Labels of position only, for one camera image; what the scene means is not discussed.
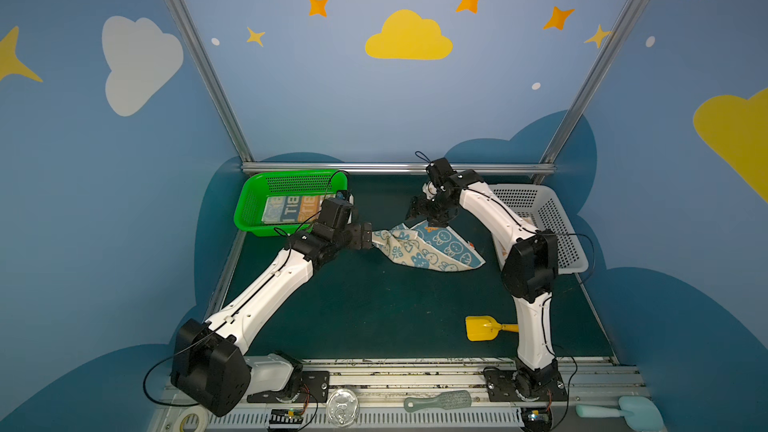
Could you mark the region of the green plastic basket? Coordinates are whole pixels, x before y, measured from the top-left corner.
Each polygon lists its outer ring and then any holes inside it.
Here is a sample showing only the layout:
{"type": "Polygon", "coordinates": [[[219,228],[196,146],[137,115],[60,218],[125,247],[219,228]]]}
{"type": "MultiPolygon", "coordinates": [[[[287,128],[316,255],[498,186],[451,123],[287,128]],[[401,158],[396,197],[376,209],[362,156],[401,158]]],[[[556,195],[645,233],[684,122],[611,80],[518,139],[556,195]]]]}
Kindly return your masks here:
{"type": "Polygon", "coordinates": [[[276,236],[275,228],[292,234],[319,215],[325,199],[347,189],[348,176],[341,170],[260,173],[243,184],[234,224],[257,237],[276,236]]]}

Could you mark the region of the grey plastic basket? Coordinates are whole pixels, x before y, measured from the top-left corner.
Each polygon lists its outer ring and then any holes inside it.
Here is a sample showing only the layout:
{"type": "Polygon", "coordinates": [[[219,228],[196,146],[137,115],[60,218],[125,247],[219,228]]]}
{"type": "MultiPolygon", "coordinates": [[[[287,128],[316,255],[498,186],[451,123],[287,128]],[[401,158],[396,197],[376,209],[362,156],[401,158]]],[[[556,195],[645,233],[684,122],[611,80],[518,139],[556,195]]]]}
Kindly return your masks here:
{"type": "Polygon", "coordinates": [[[515,212],[528,230],[549,230],[558,237],[560,274],[584,273],[589,269],[588,255],[575,234],[556,193],[543,185],[491,184],[496,197],[515,212]]]}

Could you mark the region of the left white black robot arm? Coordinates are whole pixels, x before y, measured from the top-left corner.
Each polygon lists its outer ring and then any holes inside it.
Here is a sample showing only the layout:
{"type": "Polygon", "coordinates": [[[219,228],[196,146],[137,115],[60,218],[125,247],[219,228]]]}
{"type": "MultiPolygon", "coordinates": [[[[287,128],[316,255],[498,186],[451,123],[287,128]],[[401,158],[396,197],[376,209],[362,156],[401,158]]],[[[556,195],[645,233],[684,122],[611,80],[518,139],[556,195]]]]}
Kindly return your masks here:
{"type": "Polygon", "coordinates": [[[199,322],[188,320],[177,332],[170,381],[217,417],[246,396],[298,394],[303,366],[285,354],[271,353],[248,364],[253,340],[280,306],[321,266],[343,249],[370,249],[372,226],[347,224],[332,233],[316,224],[289,238],[270,266],[229,305],[199,322]]]}

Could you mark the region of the striped rabbit text towel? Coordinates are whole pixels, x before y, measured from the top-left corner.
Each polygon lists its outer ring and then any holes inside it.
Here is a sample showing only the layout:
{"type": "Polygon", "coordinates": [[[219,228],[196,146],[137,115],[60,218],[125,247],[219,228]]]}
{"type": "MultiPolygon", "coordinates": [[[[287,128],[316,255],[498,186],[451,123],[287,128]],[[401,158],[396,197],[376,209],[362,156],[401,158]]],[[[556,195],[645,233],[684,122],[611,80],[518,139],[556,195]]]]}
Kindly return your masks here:
{"type": "Polygon", "coordinates": [[[300,224],[309,221],[320,211],[322,202],[328,197],[321,195],[294,195],[268,197],[262,213],[265,224],[300,224]]]}

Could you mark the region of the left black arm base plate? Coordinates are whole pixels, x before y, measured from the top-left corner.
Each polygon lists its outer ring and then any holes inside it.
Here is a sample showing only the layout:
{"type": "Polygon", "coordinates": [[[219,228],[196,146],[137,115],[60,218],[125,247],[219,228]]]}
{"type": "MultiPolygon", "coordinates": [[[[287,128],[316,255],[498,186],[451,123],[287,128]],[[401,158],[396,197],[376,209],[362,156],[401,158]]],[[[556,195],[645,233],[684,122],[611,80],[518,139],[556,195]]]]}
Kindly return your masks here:
{"type": "Polygon", "coordinates": [[[246,396],[248,403],[299,403],[306,400],[325,404],[329,393],[330,373],[328,371],[302,371],[301,377],[294,376],[283,390],[264,391],[246,396]]]}

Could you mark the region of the teal owl pattern towel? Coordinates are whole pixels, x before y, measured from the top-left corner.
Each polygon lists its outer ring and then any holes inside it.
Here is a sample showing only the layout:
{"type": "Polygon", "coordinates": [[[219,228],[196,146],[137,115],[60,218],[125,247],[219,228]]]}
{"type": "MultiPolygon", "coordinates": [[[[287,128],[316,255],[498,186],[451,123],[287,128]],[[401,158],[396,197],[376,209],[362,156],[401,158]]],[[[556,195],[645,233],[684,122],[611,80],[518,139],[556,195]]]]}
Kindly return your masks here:
{"type": "Polygon", "coordinates": [[[372,243],[391,262],[416,269],[454,273],[485,264],[474,246],[452,228],[431,227],[426,220],[411,227],[402,223],[390,230],[374,231],[372,243]]]}

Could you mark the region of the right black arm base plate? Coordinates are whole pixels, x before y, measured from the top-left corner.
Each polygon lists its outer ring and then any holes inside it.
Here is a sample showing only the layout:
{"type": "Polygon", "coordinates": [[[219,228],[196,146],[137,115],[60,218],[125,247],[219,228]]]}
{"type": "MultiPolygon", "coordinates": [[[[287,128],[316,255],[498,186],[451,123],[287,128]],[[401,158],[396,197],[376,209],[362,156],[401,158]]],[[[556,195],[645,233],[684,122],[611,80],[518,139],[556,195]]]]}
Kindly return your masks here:
{"type": "Polygon", "coordinates": [[[540,370],[486,367],[482,375],[491,402],[549,402],[568,398],[565,382],[554,366],[540,370]]]}

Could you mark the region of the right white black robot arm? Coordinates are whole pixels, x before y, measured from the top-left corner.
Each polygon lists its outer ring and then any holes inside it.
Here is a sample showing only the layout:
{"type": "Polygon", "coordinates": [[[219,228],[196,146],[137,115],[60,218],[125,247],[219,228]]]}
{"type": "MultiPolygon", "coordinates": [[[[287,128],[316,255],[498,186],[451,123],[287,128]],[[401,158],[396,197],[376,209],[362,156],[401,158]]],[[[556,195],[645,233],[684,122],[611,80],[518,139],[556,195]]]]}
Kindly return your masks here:
{"type": "Polygon", "coordinates": [[[463,209],[503,248],[501,280],[512,295],[519,327],[517,367],[532,375],[556,369],[550,337],[550,305],[558,277],[558,238],[525,225],[473,170],[456,171],[445,158],[426,166],[429,181],[411,202],[408,218],[445,227],[463,209]]]}

